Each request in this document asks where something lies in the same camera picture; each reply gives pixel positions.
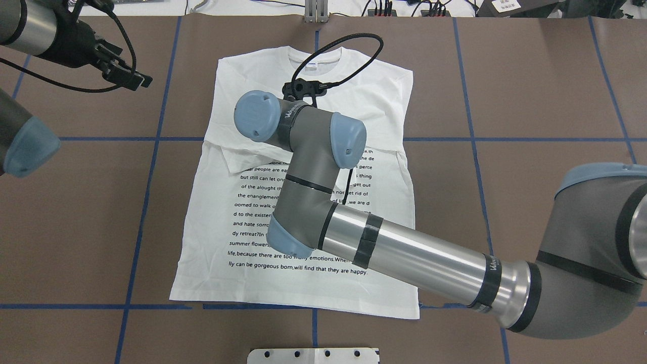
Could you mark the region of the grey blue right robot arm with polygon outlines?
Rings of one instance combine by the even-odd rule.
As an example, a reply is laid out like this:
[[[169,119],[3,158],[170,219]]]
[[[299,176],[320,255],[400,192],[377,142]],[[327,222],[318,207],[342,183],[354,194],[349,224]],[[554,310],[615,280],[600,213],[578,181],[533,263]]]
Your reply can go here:
[[[297,258],[316,249],[495,316],[511,332],[579,339],[612,329],[645,284],[645,166],[590,163],[567,173],[534,262],[504,262],[332,201],[340,169],[365,149],[360,120],[252,90],[236,129],[293,154],[266,233]]]

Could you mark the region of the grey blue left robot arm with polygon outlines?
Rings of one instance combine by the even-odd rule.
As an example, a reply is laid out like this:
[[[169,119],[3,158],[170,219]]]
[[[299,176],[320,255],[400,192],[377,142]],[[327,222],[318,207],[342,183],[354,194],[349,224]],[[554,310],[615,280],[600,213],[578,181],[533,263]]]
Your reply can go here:
[[[79,16],[85,6],[99,10],[116,24],[131,55],[131,62],[122,58],[122,48],[81,21]],[[115,13],[113,1],[2,1],[1,19],[3,48],[70,69],[90,65],[98,69],[110,85],[100,89],[72,86],[2,58],[3,65],[22,74],[81,93],[107,93],[118,89],[134,92],[152,83],[151,76],[137,69],[134,46]],[[4,90],[1,127],[2,175],[24,178],[51,159],[62,145],[50,127]]]

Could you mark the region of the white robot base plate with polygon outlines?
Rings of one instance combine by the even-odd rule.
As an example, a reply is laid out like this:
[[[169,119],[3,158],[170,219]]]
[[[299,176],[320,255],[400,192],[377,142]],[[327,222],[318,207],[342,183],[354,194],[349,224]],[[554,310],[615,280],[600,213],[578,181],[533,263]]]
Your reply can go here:
[[[252,350],[247,363],[380,363],[378,348],[259,348]]]

